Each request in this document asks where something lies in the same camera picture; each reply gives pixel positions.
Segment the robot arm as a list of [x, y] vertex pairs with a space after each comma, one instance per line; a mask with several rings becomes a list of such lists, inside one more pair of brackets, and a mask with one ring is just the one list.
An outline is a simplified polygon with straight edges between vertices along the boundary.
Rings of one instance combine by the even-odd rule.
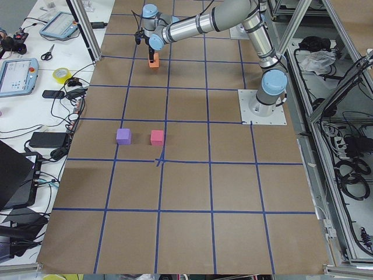
[[141, 17], [143, 26], [135, 34], [135, 41], [137, 44], [145, 41], [150, 54], [160, 51], [166, 44], [243, 26], [263, 71], [261, 85], [248, 104], [250, 111], [257, 116], [268, 117], [276, 107], [283, 105], [277, 100], [287, 86], [286, 68], [265, 28], [261, 16], [261, 1], [223, 1], [210, 12], [204, 10], [181, 20], [160, 12], [156, 5], [149, 3], [143, 7]]

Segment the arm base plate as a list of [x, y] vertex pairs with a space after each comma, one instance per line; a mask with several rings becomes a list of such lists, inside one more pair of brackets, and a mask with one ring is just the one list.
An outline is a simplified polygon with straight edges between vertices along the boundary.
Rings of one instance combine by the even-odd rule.
[[287, 125], [283, 106], [264, 105], [256, 98], [257, 90], [238, 90], [241, 122], [246, 125]]
[[242, 24], [238, 24], [229, 29], [232, 40], [249, 40], [249, 37]]

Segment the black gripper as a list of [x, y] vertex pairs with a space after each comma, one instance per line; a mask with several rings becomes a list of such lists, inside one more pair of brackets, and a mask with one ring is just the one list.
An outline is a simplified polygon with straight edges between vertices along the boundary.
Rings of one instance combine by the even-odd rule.
[[147, 43], [147, 45], [148, 45], [149, 62], [154, 62], [155, 50], [151, 47], [150, 43]]

